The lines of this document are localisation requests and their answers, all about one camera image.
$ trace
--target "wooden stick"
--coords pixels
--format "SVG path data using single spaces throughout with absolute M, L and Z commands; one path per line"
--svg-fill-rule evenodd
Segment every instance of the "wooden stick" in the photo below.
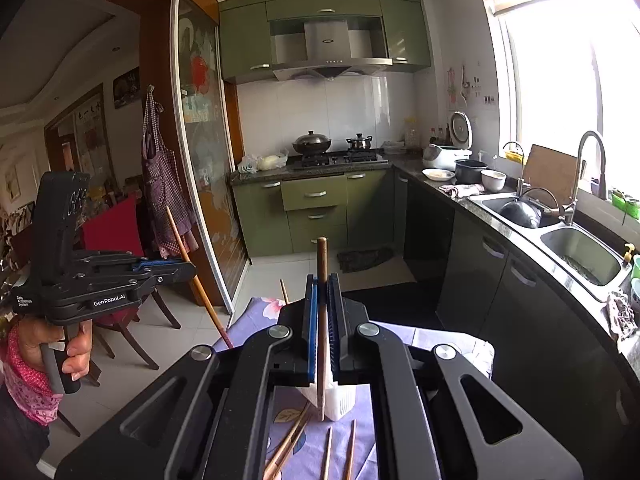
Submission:
M 280 280 L 280 288 L 282 289 L 282 295 L 283 295 L 283 297 L 284 297 L 284 302 L 285 302 L 286 304 L 289 304 L 289 297 L 288 297 L 288 295 L 287 295 L 287 289 L 286 289 L 286 287 L 284 286 L 284 282 L 283 282 L 282 280 Z
M 349 440 L 349 450 L 347 462 L 344 467 L 344 480 L 351 480 L 351 470 L 353 469 L 353 451 L 356 444 L 356 419 L 351 421 L 351 439 Z
M 180 247 L 180 254 L 182 255 L 182 259 L 185 262 L 190 262 L 191 259 L 187 254 L 187 250 L 184 248 L 184 244 L 182 243 L 182 239 L 180 238 L 180 233 L 178 232 L 178 228 L 175 226 L 174 216 L 171 214 L 171 210 L 169 209 L 169 206 L 166 207 L 166 214 L 169 217 L 169 223 L 171 224 L 171 229 L 174 230 L 175 241 L 178 243 L 178 246 Z M 216 311 L 213 309 L 213 305 L 209 301 L 209 297 L 207 296 L 207 293 L 204 291 L 204 287 L 202 286 L 202 283 L 200 283 L 200 279 L 197 274 L 193 277 L 191 282 L 193 283 L 193 285 L 195 285 L 196 290 L 204 300 L 204 306 L 207 309 L 207 312 L 209 313 L 209 317 L 211 318 L 211 320 L 213 321 L 213 324 L 218 329 L 218 332 L 220 332 L 220 336 L 225 341 L 226 346 L 228 348 L 233 348 L 234 346 L 231 344 L 231 339 L 229 339 L 229 336 L 226 334 L 226 331 L 222 326 L 222 323 L 220 323 L 220 320 L 218 319 L 218 314 L 216 314 Z
M 305 404 L 305 407 L 302 409 L 302 411 L 298 415 L 298 418 L 294 421 L 294 423 L 289 428 L 289 432 L 282 439 L 282 442 L 278 446 L 278 449 L 276 449 L 276 451 L 273 453 L 273 456 L 271 457 L 268 464 L 264 468 L 264 474 L 262 475 L 263 480 L 269 480 L 273 476 L 273 472 L 276 470 L 278 466 L 277 464 L 278 460 L 280 460 L 284 452 L 287 450 L 287 445 L 289 441 L 292 439 L 292 437 L 300 427 L 300 424 L 302 423 L 302 419 L 305 418 L 306 412 L 309 411 L 310 406 L 311 406 L 311 403 L 307 401 Z
M 318 417 L 324 420 L 324 392 L 326 390 L 326 340 L 329 333 L 326 313 L 326 282 L 328 277 L 326 238 L 318 238 Z
M 280 463 L 276 467 L 275 471 L 273 472 L 273 475 L 271 476 L 271 478 L 269 480 L 275 480 L 276 476 L 278 476 L 278 473 L 284 467 L 285 463 L 287 462 L 287 460 L 291 456 L 291 453 L 293 453 L 293 450 L 296 447 L 296 444 L 298 442 L 298 439 L 300 438 L 300 435 L 302 435 L 302 432 L 305 431 L 306 424 L 309 422 L 310 418 L 311 418 L 311 416 L 306 416 L 305 417 L 304 422 L 302 423 L 302 425 L 300 425 L 300 427 L 296 431 L 296 434 L 289 441 L 289 445 L 287 446 L 287 450 L 286 450 L 286 452 L 284 454 L 284 457 L 282 458 L 282 460 L 280 461 Z
M 326 447 L 324 448 L 324 463 L 322 464 L 322 480 L 329 480 L 329 460 L 331 457 L 331 436 L 334 432 L 334 427 L 329 426 L 329 431 L 326 434 Z

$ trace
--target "table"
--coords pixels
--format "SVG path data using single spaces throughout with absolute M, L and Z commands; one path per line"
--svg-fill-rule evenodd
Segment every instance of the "table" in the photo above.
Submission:
M 232 343 L 235 346 L 240 346 L 253 333 L 276 324 L 278 313 L 283 306 L 282 300 L 252 298 L 245 313 L 228 330 Z M 452 344 L 485 376 L 490 377 L 491 375 L 494 348 L 485 341 L 457 332 L 426 330 L 388 323 L 378 324 L 396 333 L 404 343 L 418 348 L 431 349 L 441 343 Z M 219 340 L 215 343 L 214 349 L 225 351 L 226 345 L 222 340 Z M 273 454 L 287 434 L 305 403 L 305 397 L 297 389 L 284 386 L 276 387 L 273 406 L 274 421 L 269 431 L 267 458 Z M 308 423 L 305 433 L 300 437 L 293 455 L 279 473 L 277 480 L 316 480 L 320 477 L 326 433 L 330 425 L 334 427 L 334 434 L 329 478 L 341 479 L 351 434 L 351 421 L 354 418 L 357 420 L 357 430 L 352 480 L 376 480 L 378 466 L 371 397 L 369 387 L 365 384 L 357 387 L 356 405 L 341 420 L 318 422 L 312 419 Z

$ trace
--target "gas stove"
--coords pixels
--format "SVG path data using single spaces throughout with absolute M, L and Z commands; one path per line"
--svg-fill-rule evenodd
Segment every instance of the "gas stove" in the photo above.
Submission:
M 345 164 L 385 163 L 388 162 L 374 150 L 345 150 L 343 152 L 327 152 L 320 155 L 303 155 L 294 163 L 294 169 L 315 168 L 318 166 L 343 166 Z

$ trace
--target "rice cooker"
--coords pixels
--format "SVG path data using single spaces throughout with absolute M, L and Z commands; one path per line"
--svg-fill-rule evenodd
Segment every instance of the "rice cooker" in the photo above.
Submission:
M 422 165 L 436 170 L 456 171 L 456 161 L 471 157 L 471 123 L 466 114 L 453 112 L 449 118 L 453 146 L 430 144 L 422 153 Z

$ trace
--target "double sink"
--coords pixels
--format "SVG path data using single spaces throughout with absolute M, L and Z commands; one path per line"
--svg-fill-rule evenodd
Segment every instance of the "double sink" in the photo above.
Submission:
M 500 215 L 502 206 L 518 199 L 516 193 L 469 197 L 473 203 L 524 236 L 548 254 L 596 300 L 604 303 L 612 290 L 620 286 L 631 272 L 623 259 L 577 225 L 567 226 L 557 218 L 549 219 L 537 229 L 514 224 Z

